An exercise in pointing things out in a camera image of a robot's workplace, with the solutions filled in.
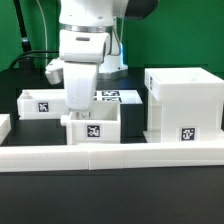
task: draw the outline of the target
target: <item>white box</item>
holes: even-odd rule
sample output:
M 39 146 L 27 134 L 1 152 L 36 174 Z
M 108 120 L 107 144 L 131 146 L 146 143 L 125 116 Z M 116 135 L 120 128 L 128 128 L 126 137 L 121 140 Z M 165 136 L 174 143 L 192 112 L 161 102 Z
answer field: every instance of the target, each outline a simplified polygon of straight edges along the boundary
M 148 142 L 213 141 L 221 131 L 224 81 L 201 68 L 146 69 Z
M 61 117 L 66 126 L 67 144 L 120 143 L 121 118 L 119 102 L 93 102 L 88 120 L 80 120 L 76 113 Z
M 9 114 L 0 114 L 0 145 L 11 130 Z
M 96 91 L 96 101 L 118 101 L 121 104 L 142 104 L 136 90 Z M 23 90 L 17 99 L 20 120 L 60 119 L 68 115 L 64 89 Z
M 60 119 L 68 114 L 65 104 L 65 91 L 23 90 L 17 99 L 20 119 Z

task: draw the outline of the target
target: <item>black table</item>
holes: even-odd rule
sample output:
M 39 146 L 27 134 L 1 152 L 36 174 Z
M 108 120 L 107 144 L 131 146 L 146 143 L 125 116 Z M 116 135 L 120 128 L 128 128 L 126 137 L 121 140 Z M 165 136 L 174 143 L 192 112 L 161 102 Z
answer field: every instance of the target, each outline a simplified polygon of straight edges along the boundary
M 126 88 L 137 88 L 147 102 L 143 76 L 137 77 L 142 72 L 134 69 L 136 76 L 99 82 L 98 87 L 122 88 L 129 80 Z M 0 112 L 11 114 L 14 130 L 5 146 L 65 144 L 58 120 L 42 126 L 36 121 L 18 121 L 15 99 L 22 89 L 34 88 L 52 88 L 40 70 L 0 73 Z M 50 131 L 48 140 L 37 136 L 43 129 Z M 134 134 L 129 133 L 126 140 Z M 223 224 L 224 168 L 0 173 L 0 223 Z

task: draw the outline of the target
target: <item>green wall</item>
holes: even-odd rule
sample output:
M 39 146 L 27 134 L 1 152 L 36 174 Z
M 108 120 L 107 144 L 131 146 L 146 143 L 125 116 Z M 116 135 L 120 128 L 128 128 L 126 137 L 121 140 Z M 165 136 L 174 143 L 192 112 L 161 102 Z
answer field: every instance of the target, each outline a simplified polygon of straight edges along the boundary
M 33 49 L 44 49 L 35 0 L 20 0 Z M 49 48 L 58 46 L 58 1 L 40 0 L 47 17 Z M 13 1 L 0 1 L 0 70 L 21 52 Z M 224 78 L 224 1 L 160 0 L 144 21 L 125 21 L 125 61 L 130 67 L 200 66 Z

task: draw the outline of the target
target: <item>white robot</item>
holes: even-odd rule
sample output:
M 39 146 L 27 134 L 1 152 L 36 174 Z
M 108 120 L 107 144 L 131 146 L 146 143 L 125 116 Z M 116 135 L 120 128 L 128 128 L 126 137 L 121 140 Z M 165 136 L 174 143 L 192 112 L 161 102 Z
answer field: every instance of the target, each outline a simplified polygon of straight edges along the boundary
M 61 0 L 60 59 L 50 63 L 46 75 L 56 84 L 63 74 L 71 111 L 83 115 L 91 110 L 99 67 L 112 52 L 114 18 L 143 19 L 157 4 L 158 0 Z

